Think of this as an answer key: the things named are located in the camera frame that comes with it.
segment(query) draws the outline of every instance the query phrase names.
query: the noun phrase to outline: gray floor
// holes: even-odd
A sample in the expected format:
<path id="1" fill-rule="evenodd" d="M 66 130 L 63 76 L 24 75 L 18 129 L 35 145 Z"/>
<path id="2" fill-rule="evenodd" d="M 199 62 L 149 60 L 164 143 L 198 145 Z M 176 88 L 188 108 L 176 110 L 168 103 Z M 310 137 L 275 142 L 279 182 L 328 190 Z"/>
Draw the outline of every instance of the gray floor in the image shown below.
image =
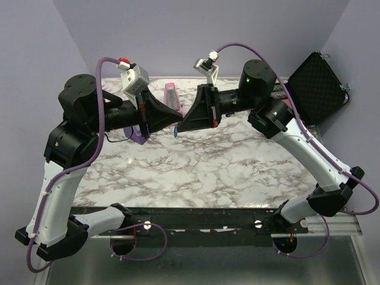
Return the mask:
<path id="1" fill-rule="evenodd" d="M 323 237 L 304 237 L 298 254 L 318 248 Z M 107 239 L 91 239 L 71 258 L 56 261 L 47 284 L 364 284 L 349 237 L 332 238 L 328 250 L 310 259 L 290 259 L 273 248 L 169 248 L 152 262 L 110 257 Z M 159 249 L 139 249 L 147 257 Z"/>

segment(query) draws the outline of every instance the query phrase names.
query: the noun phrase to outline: gray wall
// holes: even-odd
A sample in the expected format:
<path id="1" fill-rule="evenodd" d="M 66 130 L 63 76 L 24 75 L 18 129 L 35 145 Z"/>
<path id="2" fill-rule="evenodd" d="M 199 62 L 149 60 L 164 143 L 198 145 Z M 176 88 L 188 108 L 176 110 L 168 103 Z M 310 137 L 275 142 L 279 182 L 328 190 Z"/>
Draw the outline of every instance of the gray wall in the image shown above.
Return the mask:
<path id="1" fill-rule="evenodd" d="M 227 42 L 262 52 L 282 76 L 323 47 L 348 0 L 54 0 L 90 71 L 124 56 L 151 76 L 199 76 L 197 58 Z M 223 52 L 220 75 L 240 76 L 252 54 Z M 119 76 L 107 67 L 106 76 Z"/>
<path id="2" fill-rule="evenodd" d="M 322 126 L 325 145 L 351 166 L 362 166 L 364 180 L 380 195 L 380 2 L 351 0 L 322 51 L 342 82 L 350 83 L 352 101 Z M 373 198 L 360 186 L 350 209 L 366 210 Z M 380 268 L 380 210 L 359 217 L 369 258 Z"/>
<path id="3" fill-rule="evenodd" d="M 51 0 L 2 1 L 0 39 L 0 283 L 32 284 L 14 233 L 37 203 L 46 140 L 62 119 L 58 94 L 88 69 Z"/>

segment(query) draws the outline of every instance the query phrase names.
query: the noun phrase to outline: red marking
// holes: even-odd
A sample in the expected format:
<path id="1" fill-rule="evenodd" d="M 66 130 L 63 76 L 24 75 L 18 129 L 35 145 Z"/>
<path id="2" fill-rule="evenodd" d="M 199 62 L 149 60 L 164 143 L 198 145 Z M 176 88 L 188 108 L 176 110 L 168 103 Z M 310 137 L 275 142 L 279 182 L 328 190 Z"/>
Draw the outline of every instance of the red marking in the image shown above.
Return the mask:
<path id="1" fill-rule="evenodd" d="M 145 104 L 140 104 L 140 111 L 142 111 L 142 113 L 145 113 Z"/>
<path id="2" fill-rule="evenodd" d="M 128 58 L 119 58 L 119 61 L 122 61 L 122 62 L 130 64 L 130 61 L 129 61 Z"/>

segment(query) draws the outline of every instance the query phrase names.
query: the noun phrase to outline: black cable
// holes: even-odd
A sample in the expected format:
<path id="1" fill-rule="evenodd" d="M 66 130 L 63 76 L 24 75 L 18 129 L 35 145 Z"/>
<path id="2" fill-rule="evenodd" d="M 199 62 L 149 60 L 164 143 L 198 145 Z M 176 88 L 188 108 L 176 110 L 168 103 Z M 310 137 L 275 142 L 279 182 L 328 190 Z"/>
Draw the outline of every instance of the black cable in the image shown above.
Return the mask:
<path id="1" fill-rule="evenodd" d="M 106 139 L 109 143 L 119 143 L 121 141 L 128 141 L 133 136 L 133 133 L 134 133 L 134 130 L 133 130 L 133 127 L 131 127 L 131 135 L 129 136 L 129 138 L 126 138 L 124 140 L 119 140 L 119 141 L 111 141 L 106 133 L 104 133 L 104 135 L 106 136 Z"/>

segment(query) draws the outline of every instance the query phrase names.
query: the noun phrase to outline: marble table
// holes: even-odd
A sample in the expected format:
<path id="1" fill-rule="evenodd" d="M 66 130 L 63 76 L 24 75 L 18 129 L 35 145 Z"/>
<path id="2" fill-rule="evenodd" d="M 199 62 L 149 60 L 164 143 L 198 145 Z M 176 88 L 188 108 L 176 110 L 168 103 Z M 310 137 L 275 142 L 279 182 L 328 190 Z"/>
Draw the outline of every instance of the marble table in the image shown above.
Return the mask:
<path id="1" fill-rule="evenodd" d="M 163 100 L 165 83 L 174 82 L 183 111 L 194 101 L 203 79 L 153 78 L 151 92 Z M 219 90 L 238 80 L 218 80 Z M 118 78 L 103 89 L 123 97 Z M 81 181 L 74 205 L 129 207 L 278 207 L 314 188 L 311 174 L 280 145 L 267 140 L 246 121 L 247 113 L 223 117 L 216 129 L 180 133 L 173 126 L 139 145 L 109 143 Z M 125 138 L 112 131 L 111 140 Z"/>

